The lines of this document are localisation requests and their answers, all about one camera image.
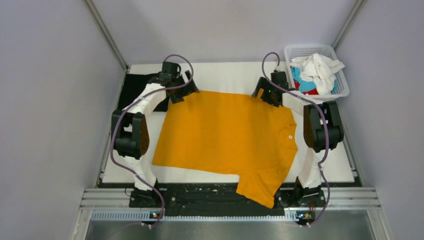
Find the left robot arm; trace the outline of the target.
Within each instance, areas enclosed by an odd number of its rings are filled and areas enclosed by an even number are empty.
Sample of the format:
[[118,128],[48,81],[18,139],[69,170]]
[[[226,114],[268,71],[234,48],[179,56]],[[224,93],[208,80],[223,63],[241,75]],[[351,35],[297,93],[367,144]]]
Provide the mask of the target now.
[[199,89],[193,69],[182,71],[178,63],[164,61],[158,73],[127,74],[118,107],[111,115],[111,154],[124,158],[120,167],[134,176],[131,197],[154,207],[160,202],[157,178],[142,157],[150,146],[147,117],[153,112],[167,112],[170,104],[184,101]]

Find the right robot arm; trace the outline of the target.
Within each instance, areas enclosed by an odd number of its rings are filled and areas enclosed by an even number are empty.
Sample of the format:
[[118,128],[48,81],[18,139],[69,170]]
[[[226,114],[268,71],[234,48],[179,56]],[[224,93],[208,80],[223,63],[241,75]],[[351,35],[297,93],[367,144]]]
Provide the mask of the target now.
[[260,97],[274,107],[289,108],[303,117],[307,152],[303,168],[296,177],[293,200],[299,206],[307,206],[313,199],[320,198],[325,162],[330,151],[343,140],[344,130],[335,101],[316,103],[287,86],[286,74],[275,70],[271,80],[264,76],[258,79],[252,97]]

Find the orange t-shirt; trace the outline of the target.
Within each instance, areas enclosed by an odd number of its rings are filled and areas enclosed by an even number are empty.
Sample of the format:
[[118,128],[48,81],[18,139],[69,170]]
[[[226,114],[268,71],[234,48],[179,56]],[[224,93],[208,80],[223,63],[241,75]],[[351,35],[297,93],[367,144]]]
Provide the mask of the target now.
[[289,108],[201,91],[169,106],[152,163],[237,175],[237,194],[272,208],[298,151],[296,128]]

